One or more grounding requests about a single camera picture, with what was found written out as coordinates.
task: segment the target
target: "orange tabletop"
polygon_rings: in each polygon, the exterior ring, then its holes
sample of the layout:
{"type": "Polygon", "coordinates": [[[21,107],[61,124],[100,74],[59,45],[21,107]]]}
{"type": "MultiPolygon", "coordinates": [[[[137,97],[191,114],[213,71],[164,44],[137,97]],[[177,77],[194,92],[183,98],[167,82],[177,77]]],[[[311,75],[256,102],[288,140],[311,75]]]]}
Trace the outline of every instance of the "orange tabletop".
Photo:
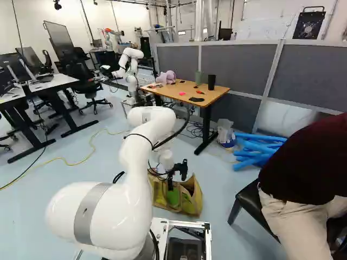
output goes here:
{"type": "Polygon", "coordinates": [[[190,103],[198,107],[207,107],[230,90],[230,88],[220,86],[215,86],[214,90],[208,90],[207,84],[201,84],[198,86],[198,88],[194,88],[196,86],[195,82],[185,80],[183,83],[180,83],[180,81],[183,80],[177,79],[176,84],[167,84],[166,86],[163,86],[161,88],[149,88],[149,86],[155,85],[155,83],[152,83],[141,87],[141,89],[150,93],[154,93],[156,95],[166,96],[170,99],[190,103]],[[202,91],[204,94],[196,93],[197,90],[202,91]],[[193,102],[189,100],[191,97],[203,98],[204,101],[193,102]]]}

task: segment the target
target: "green cup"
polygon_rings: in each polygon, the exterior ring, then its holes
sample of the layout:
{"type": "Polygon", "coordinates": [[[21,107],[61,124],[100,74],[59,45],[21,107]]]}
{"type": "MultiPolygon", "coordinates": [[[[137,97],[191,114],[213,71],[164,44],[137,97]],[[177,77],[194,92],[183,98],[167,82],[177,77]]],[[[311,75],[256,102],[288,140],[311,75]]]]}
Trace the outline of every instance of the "green cup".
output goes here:
{"type": "Polygon", "coordinates": [[[196,83],[197,85],[201,85],[201,83],[202,83],[202,77],[203,77],[203,73],[202,73],[201,71],[197,71],[197,72],[195,73],[195,83],[196,83]]]}

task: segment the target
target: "black camera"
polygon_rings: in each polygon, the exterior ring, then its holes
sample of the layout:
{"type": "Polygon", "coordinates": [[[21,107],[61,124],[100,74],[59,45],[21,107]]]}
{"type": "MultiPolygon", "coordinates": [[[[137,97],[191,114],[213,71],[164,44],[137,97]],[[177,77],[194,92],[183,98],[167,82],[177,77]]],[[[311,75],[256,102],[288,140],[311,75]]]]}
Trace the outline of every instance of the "black camera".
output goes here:
{"type": "Polygon", "coordinates": [[[61,9],[61,5],[59,4],[59,0],[54,0],[54,8],[55,10],[60,10],[61,9]]]}

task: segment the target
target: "green object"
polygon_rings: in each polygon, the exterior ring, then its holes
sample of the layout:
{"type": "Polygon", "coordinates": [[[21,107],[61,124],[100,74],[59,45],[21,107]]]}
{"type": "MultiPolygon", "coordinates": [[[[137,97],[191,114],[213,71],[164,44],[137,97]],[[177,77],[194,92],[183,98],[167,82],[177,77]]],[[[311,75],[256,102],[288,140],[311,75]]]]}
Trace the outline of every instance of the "green object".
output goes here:
{"type": "Polygon", "coordinates": [[[202,74],[201,71],[197,71],[197,72],[195,73],[195,83],[196,83],[197,85],[201,85],[201,83],[202,83],[202,76],[203,76],[203,74],[202,74]]]}
{"type": "Polygon", "coordinates": [[[171,207],[179,206],[179,190],[178,188],[173,188],[173,191],[168,191],[166,199],[171,207]]]}

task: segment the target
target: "light blue floor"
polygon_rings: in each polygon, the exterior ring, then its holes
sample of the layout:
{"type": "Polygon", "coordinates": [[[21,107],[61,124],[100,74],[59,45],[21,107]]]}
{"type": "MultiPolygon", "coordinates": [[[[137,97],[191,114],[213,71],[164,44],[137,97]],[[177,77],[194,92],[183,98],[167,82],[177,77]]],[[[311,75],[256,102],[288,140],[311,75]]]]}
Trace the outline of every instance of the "light blue floor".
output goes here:
{"type": "MultiPolygon", "coordinates": [[[[100,106],[97,116],[93,114],[92,108],[85,110],[84,116],[80,116],[78,112],[72,113],[78,125],[94,119],[100,122],[64,139],[60,138],[60,134],[68,128],[65,122],[60,120],[60,127],[52,134],[53,138],[57,138],[57,142],[47,148],[37,164],[56,157],[65,157],[69,162],[79,161],[91,151],[88,142],[98,130],[107,128],[110,132],[119,132],[129,129],[120,105],[120,100],[125,95],[126,92],[122,90],[111,94],[107,87],[104,91],[98,92],[98,98],[107,97],[114,104],[114,108],[100,106]]],[[[82,95],[78,97],[79,106],[82,106],[86,100],[82,95]]],[[[182,123],[177,120],[176,127],[182,123]]],[[[0,120],[0,135],[8,129],[10,127],[7,122],[4,119],[0,120]]],[[[40,130],[35,133],[44,140],[40,130]]],[[[7,164],[6,160],[13,153],[30,147],[23,136],[19,134],[18,137],[20,140],[13,144],[14,152],[3,152],[0,149],[1,186],[18,176],[41,152],[36,152],[11,165],[7,164]]],[[[62,161],[55,161],[29,172],[13,186],[0,191],[0,258],[73,259],[75,246],[57,238],[47,229],[44,222],[46,206],[60,188],[72,182],[112,181],[113,177],[123,170],[118,161],[122,139],[122,134],[111,136],[104,132],[100,133],[93,142],[97,151],[85,163],[68,167],[62,161]]],[[[220,148],[217,143],[211,144],[201,155],[195,156],[193,151],[200,142],[201,139],[189,139],[180,135],[172,142],[172,151],[177,162],[187,158],[189,174],[193,172],[196,174],[203,191],[202,214],[199,218],[190,218],[153,208],[153,215],[173,220],[211,222],[213,259],[285,259],[280,245],[246,212],[241,211],[232,227],[227,224],[235,194],[254,180],[259,170],[251,167],[234,172],[231,164],[225,162],[234,161],[234,157],[220,148]]],[[[82,259],[97,260],[100,257],[85,253],[82,259]]]]}

